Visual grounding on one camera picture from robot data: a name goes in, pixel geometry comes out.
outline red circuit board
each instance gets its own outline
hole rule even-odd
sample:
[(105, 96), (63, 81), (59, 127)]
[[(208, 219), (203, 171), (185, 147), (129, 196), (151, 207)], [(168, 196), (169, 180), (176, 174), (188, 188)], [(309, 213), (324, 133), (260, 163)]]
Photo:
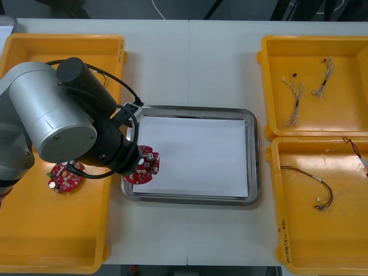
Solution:
[(124, 176), (125, 181), (134, 185), (151, 181), (152, 175), (157, 174), (160, 168), (160, 157), (157, 152), (146, 145), (140, 145), (139, 148), (142, 152), (143, 162), (140, 162), (130, 175)]
[[(75, 189), (83, 179), (83, 177), (68, 172), (67, 165), (68, 163), (58, 163), (47, 174), (51, 178), (48, 186), (57, 193), (68, 193)], [(78, 162), (75, 162), (73, 166), (82, 171), (85, 169), (84, 165)]]

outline yellow tray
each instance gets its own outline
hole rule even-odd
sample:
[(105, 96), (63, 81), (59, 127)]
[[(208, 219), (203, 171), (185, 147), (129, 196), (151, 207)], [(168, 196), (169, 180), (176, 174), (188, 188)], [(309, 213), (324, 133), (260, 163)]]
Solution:
[[(367, 138), (356, 138), (368, 156)], [(278, 260), (295, 275), (368, 275), (367, 170), (342, 139), (279, 137), (266, 151), (271, 163), (278, 227)], [(280, 166), (300, 168), (325, 181), (333, 191), (331, 206), (318, 181)]]
[[(76, 56), (121, 78), (124, 38), (100, 35), (14, 34), (6, 40), (0, 76), (19, 63)], [(103, 82), (100, 74), (96, 77)], [(105, 87), (120, 102), (121, 87)], [(48, 187), (54, 164), (36, 163), (4, 199), (0, 211), (0, 272), (93, 273), (108, 256), (105, 245), (111, 178), (84, 179), (68, 194)], [(89, 174), (105, 168), (86, 167)]]
[[(311, 94), (323, 83), (332, 56), (334, 69), (325, 98)], [(267, 112), (266, 137), (368, 136), (368, 37), (266, 36), (258, 53)], [(285, 128), (296, 100), (290, 88), (305, 86), (296, 126)]]

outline stainless steel tray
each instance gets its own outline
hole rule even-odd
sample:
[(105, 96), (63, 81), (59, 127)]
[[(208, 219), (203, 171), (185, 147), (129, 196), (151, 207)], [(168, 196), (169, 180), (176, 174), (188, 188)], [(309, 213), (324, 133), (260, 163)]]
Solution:
[[(247, 145), (247, 176), (248, 197), (221, 197), (183, 194), (134, 193), (133, 185), (122, 179), (121, 190), (124, 196), (132, 201), (166, 202), (179, 204), (208, 205), (243, 205), (255, 203), (260, 195), (260, 177), (258, 162), (257, 120), (253, 113), (246, 109), (228, 108), (197, 108), (188, 106), (147, 106), (144, 116), (200, 118), (221, 120), (244, 120), (246, 122)], [(128, 129), (127, 139), (131, 138), (132, 130)]]

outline white paper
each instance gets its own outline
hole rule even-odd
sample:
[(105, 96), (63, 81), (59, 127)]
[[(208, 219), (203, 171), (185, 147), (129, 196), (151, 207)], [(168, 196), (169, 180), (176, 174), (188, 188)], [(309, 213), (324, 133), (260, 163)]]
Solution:
[(247, 197), (245, 127), (243, 120), (144, 117), (138, 145), (159, 153), (160, 170), (133, 191)]
[(0, 56), (4, 48), (5, 40), (11, 35), (13, 26), (0, 26)]

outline white table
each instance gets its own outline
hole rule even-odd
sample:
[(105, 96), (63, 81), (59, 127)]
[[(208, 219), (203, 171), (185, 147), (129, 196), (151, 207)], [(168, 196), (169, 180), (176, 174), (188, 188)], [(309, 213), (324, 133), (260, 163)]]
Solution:
[(256, 53), (264, 35), (368, 35), (336, 22), (21, 19), (32, 33), (125, 37), (124, 80), (146, 104), (246, 108), (258, 120), (262, 195), (250, 208), (136, 203), (117, 183), (110, 204), (109, 264), (276, 266), (274, 203)]

